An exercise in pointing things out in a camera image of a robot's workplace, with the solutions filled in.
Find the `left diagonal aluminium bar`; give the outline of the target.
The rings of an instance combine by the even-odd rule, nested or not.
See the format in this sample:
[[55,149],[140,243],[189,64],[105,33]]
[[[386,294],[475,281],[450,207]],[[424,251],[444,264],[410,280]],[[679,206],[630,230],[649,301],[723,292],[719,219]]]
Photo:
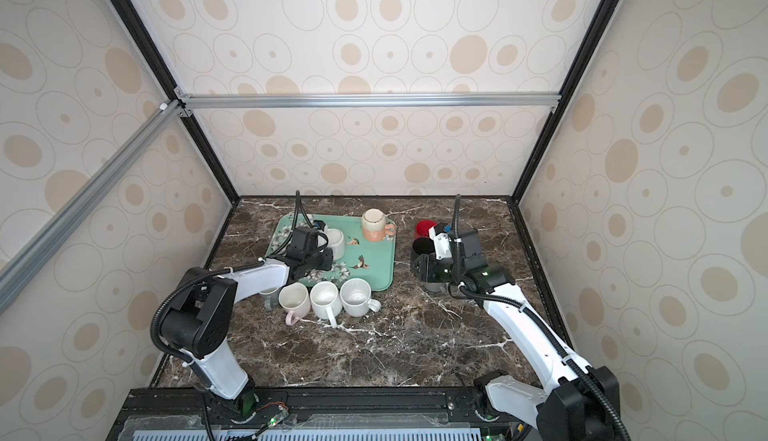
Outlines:
[[168,100],[18,252],[1,272],[1,310],[6,311],[50,258],[109,194],[182,106]]

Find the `white round mug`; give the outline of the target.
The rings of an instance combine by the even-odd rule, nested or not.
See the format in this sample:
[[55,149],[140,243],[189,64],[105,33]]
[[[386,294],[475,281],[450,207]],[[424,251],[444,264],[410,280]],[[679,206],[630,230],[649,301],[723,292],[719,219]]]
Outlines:
[[337,286],[330,281],[321,281],[310,290],[310,301],[314,314],[327,320],[333,328],[338,327],[337,316],[343,310]]

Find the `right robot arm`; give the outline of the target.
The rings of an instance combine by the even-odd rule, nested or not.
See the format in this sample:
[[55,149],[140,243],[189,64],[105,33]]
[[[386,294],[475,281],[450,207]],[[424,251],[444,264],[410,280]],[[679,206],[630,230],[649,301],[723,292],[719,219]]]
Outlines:
[[456,299],[469,299],[489,314],[525,356],[539,384],[504,371],[474,380],[478,418],[509,415],[522,426],[517,439],[538,431],[544,440],[627,440],[620,413],[620,383],[607,367],[595,368],[536,312],[511,271],[487,260],[479,232],[460,223],[432,225],[412,245],[411,271],[424,284],[438,284]]

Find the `green floral bird tray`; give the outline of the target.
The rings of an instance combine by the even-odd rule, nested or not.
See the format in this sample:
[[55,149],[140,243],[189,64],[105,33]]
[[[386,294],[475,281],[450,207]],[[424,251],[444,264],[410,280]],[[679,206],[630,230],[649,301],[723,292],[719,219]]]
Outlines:
[[312,287],[320,281],[330,281],[340,287],[352,278],[366,280],[373,291],[384,291],[392,283],[394,272],[395,240],[387,237],[379,242],[369,242],[362,234],[362,216],[309,214],[311,221],[321,221],[327,227],[338,228],[345,235],[345,255],[333,261],[330,271],[311,271],[300,282]]

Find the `red mug black handle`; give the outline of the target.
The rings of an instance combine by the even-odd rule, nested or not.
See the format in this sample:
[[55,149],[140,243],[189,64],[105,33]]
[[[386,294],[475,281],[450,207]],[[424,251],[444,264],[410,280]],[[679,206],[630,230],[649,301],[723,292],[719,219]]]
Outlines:
[[437,223],[433,220],[423,219],[418,221],[414,227],[414,238],[428,237],[429,231],[436,226]]

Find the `pink mug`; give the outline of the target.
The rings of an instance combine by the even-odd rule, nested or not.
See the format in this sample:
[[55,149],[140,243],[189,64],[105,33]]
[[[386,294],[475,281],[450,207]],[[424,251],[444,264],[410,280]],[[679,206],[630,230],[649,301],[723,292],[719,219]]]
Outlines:
[[280,306],[285,310],[285,324],[295,325],[311,310],[307,287],[301,283],[284,286],[278,296]]

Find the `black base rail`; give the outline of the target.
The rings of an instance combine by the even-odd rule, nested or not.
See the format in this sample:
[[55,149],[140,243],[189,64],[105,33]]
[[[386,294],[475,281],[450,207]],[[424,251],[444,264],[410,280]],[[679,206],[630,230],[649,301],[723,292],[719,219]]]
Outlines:
[[[484,422],[473,386],[431,388],[264,388],[255,411],[236,420],[224,402],[196,389],[137,389],[128,394],[110,440],[519,440],[522,426],[503,415]],[[283,402],[289,416],[264,428],[257,410]]]

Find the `right black corner post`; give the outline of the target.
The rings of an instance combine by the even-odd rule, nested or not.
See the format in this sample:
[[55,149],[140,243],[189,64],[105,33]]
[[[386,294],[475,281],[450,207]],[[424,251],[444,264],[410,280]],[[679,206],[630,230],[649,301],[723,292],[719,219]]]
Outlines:
[[576,51],[576,55],[559,91],[559,102],[548,115],[534,148],[527,159],[515,190],[510,196],[512,206],[517,206],[522,201],[620,2],[621,0],[599,1],[594,17],[592,17],[590,25],[587,27],[584,39],[579,45],[578,51]]

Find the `horizontal aluminium bar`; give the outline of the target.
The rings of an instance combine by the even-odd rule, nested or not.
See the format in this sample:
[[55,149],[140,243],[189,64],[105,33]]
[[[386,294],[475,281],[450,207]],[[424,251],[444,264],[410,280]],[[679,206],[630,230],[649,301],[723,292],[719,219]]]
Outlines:
[[557,92],[379,93],[191,95],[181,101],[191,109],[235,108],[403,108],[476,106],[557,106]]

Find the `white mug back row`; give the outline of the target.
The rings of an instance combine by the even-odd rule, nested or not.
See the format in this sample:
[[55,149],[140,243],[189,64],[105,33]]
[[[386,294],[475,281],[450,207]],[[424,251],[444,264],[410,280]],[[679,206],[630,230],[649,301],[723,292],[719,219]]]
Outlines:
[[327,227],[325,234],[328,238],[328,246],[332,250],[333,260],[338,261],[345,255],[345,235],[338,228]]

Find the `light grey mug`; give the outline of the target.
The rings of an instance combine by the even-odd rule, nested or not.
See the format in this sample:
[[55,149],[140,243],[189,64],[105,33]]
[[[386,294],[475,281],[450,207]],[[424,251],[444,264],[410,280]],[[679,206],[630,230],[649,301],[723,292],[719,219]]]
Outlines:
[[276,287],[274,289],[262,291],[259,293],[259,296],[263,302],[263,306],[265,310],[273,311],[280,306],[280,303],[279,303],[280,291],[281,291],[281,287]]

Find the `dark grey mug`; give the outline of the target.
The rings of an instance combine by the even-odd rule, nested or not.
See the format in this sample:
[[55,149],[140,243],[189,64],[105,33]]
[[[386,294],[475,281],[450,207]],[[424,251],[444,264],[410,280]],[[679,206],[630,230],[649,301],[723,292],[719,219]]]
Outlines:
[[423,282],[424,289],[435,295],[445,295],[449,293],[448,283],[445,282]]

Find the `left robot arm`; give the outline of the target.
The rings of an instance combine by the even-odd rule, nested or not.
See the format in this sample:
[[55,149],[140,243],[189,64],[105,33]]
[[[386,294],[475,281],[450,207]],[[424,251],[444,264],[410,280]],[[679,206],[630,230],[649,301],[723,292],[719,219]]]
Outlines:
[[330,269],[333,253],[324,228],[324,222],[309,218],[296,193],[288,238],[252,264],[187,270],[152,317],[152,343],[190,366],[214,396],[245,403],[252,382],[226,342],[234,305],[297,284],[313,270]]

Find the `green led circuit board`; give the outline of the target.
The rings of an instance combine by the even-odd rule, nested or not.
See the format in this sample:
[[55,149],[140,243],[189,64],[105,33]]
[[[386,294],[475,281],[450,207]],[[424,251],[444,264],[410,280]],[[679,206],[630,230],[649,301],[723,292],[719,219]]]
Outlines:
[[264,428],[271,428],[282,423],[290,412],[283,402],[271,402],[257,410],[259,421]]

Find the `cream orange mug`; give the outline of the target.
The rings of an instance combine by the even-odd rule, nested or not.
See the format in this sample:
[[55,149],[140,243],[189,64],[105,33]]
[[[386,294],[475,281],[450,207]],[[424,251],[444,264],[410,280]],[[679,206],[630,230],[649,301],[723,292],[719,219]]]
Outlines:
[[363,213],[361,229],[363,237],[369,242],[379,242],[396,234],[396,226],[387,220],[383,211],[376,208]]

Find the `cream speckled mug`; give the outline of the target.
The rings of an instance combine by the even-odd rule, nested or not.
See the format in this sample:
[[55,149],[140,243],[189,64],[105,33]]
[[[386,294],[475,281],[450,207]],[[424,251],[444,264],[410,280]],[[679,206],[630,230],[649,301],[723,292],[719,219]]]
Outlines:
[[340,299],[344,311],[356,318],[381,309],[381,303],[372,296],[370,284],[361,278],[347,280],[340,289]]

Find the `black corner frame post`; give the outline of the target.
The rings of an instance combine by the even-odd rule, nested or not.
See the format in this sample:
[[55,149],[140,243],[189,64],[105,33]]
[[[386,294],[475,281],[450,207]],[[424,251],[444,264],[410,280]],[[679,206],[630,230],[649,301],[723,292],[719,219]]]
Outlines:
[[[176,79],[132,0],[109,0],[109,2],[137,46],[154,78],[159,83],[163,93],[168,99],[178,101],[183,108],[186,108],[185,102],[179,95],[179,86]],[[204,134],[200,123],[189,110],[185,110],[185,114],[181,115],[181,121],[219,187],[223,190],[227,200],[231,205],[236,205],[240,200],[240,195],[226,174],[218,156],[214,153],[212,145]]]

